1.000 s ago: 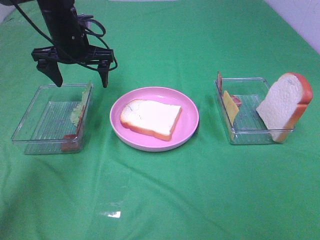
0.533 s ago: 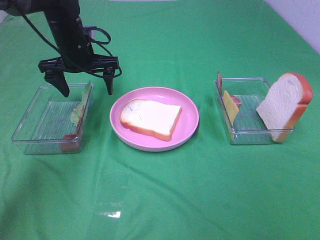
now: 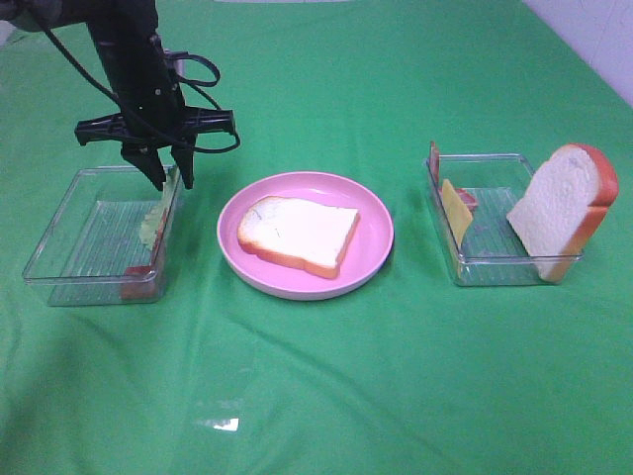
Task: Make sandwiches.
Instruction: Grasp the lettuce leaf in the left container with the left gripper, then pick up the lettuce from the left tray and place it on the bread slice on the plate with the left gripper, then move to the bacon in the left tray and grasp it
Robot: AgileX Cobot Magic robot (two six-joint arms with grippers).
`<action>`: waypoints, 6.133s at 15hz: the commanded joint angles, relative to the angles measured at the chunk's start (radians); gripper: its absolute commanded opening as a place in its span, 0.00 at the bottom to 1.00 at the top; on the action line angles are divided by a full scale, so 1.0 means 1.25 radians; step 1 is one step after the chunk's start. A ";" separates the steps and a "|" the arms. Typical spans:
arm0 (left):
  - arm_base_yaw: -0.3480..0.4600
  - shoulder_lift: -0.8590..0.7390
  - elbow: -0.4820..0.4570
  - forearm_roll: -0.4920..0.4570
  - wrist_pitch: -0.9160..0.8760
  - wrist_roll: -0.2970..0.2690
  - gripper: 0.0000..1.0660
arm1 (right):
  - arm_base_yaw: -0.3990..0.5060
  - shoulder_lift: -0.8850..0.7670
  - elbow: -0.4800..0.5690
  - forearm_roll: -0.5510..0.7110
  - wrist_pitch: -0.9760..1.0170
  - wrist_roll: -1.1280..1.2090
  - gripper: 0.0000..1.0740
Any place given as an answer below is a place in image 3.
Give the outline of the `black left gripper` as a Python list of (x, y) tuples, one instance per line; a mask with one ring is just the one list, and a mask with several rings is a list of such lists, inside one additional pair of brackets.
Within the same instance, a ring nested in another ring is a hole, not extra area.
[[(171, 155), (177, 164), (186, 189), (194, 186), (194, 147), (199, 134), (234, 134), (234, 117), (231, 110), (222, 109), (205, 90), (218, 84), (221, 73), (207, 58), (198, 63), (211, 71), (214, 79), (204, 81), (183, 76), (184, 60), (166, 60), (169, 87), (144, 86), (135, 91), (133, 101), (125, 102), (98, 82), (80, 64), (75, 69), (93, 87), (111, 99), (120, 112), (92, 120), (80, 121), (75, 127), (78, 142), (117, 141), (122, 143), (122, 158), (137, 168), (158, 190), (166, 181), (164, 168), (157, 148), (172, 145)], [(212, 107), (191, 107), (185, 104), (181, 86), (187, 85), (207, 99)]]

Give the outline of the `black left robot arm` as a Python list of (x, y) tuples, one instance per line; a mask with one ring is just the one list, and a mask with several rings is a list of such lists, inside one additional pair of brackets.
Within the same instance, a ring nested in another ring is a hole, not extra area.
[[(159, 150), (170, 147), (184, 186), (194, 185), (198, 135), (238, 136), (233, 113), (214, 103), (190, 107), (181, 87), (200, 95), (221, 78), (207, 58), (163, 48), (152, 1), (4, 1), (1, 18), (26, 32), (44, 33), (68, 62), (97, 90), (111, 99), (118, 113), (81, 121), (78, 142), (116, 141), (123, 159), (157, 189), (166, 182)], [(109, 84), (103, 86), (53, 33), (68, 25), (86, 26)]]

